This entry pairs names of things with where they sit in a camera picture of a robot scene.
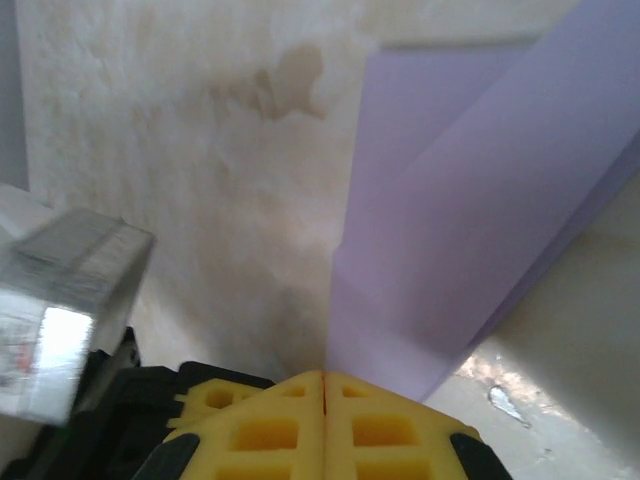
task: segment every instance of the square hole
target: square hole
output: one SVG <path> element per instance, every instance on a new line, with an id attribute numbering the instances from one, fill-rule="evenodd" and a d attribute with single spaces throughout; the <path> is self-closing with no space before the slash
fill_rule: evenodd
<path id="1" fill-rule="evenodd" d="M 287 465 L 222 467 L 216 480 L 289 480 L 291 467 Z"/>
<path id="2" fill-rule="evenodd" d="M 211 408 L 228 407 L 233 403 L 233 392 L 222 388 L 214 388 L 207 392 L 205 403 L 207 407 Z"/>
<path id="3" fill-rule="evenodd" d="M 431 469 L 425 460 L 393 460 L 356 463 L 358 480 L 430 480 Z"/>
<path id="4" fill-rule="evenodd" d="M 231 450 L 292 450 L 298 446 L 298 422 L 289 418 L 251 420 L 238 428 Z"/>
<path id="5" fill-rule="evenodd" d="M 352 422 L 353 445 L 382 447 L 418 445 L 418 435 L 408 418 L 399 415 L 360 415 Z"/>
<path id="6" fill-rule="evenodd" d="M 360 397 L 368 397 L 368 395 L 360 390 L 357 390 L 353 387 L 345 385 L 342 387 L 342 396 L 346 398 L 360 398 Z"/>
<path id="7" fill-rule="evenodd" d="M 282 396 L 284 397 L 304 397 L 306 391 L 305 388 L 303 386 L 295 386 L 295 387 L 291 387 L 289 390 L 287 390 L 286 392 L 284 392 L 282 394 Z"/>

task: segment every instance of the yellow plastic object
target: yellow plastic object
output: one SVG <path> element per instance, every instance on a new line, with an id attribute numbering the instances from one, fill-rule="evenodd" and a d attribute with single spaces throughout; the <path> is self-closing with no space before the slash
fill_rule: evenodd
<path id="1" fill-rule="evenodd" d="M 180 418 L 170 419 L 167 426 L 182 428 L 259 392 L 262 392 L 262 389 L 240 383 L 220 379 L 209 380 L 190 388 L 186 395 L 175 396 L 177 401 L 184 403 L 184 407 Z"/>
<path id="2" fill-rule="evenodd" d="M 227 406 L 165 442 L 186 433 L 200 444 L 181 480 L 467 480 L 449 437 L 480 440 L 454 418 L 324 372 Z"/>
<path id="3" fill-rule="evenodd" d="M 449 436 L 475 429 L 341 373 L 325 375 L 325 398 L 325 478 L 467 480 Z"/>
<path id="4" fill-rule="evenodd" d="M 174 430 L 200 444 L 181 480 L 321 480 L 322 372 L 308 372 Z"/>

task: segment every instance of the black plastic part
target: black plastic part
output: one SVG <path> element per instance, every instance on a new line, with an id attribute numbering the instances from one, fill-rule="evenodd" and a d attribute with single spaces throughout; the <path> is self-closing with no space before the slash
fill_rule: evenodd
<path id="1" fill-rule="evenodd" d="M 91 352 L 87 359 L 82 377 L 80 377 L 80 383 L 78 384 L 78 393 L 74 406 L 82 399 L 82 396 L 86 393 L 91 383 L 95 380 L 96 376 L 102 369 L 105 363 L 111 358 L 108 353 L 98 350 L 97 352 Z"/>
<path id="2" fill-rule="evenodd" d="M 197 435 L 186 433 L 157 446 L 133 480 L 180 480 L 199 444 Z"/>
<path id="3" fill-rule="evenodd" d="M 469 480 L 513 480 L 488 445 L 464 433 L 449 439 Z"/>
<path id="4" fill-rule="evenodd" d="M 29 457 L 12 462 L 0 480 L 131 480 L 169 434 L 167 421 L 180 416 L 182 403 L 174 396 L 214 378 L 258 388 L 273 385 L 196 362 L 183 364 L 178 372 L 121 370 L 93 411 L 74 415 L 65 428 L 43 428 Z"/>

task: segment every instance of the white surface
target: white surface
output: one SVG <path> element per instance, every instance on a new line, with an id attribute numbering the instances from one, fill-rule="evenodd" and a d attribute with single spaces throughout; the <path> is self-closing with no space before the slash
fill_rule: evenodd
<path id="1" fill-rule="evenodd" d="M 158 235 L 145 362 L 282 379 L 322 363 L 366 56 L 538 35 L 574 4 L 20 2 L 32 188 Z M 638 478 L 638 192 L 430 400 L 518 480 Z M 494 383 L 530 428 L 489 403 Z"/>

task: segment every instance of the water stain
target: water stain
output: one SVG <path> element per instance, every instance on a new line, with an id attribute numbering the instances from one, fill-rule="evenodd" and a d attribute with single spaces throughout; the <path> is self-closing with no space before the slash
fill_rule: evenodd
<path id="1" fill-rule="evenodd" d="M 302 44 L 286 51 L 274 68 L 262 68 L 253 77 L 231 85 L 213 85 L 209 95 L 216 105 L 216 120 L 229 116 L 227 100 L 257 112 L 262 119 L 281 120 L 292 112 L 317 119 L 326 113 L 312 101 L 313 86 L 324 71 L 322 52 L 313 44 Z"/>

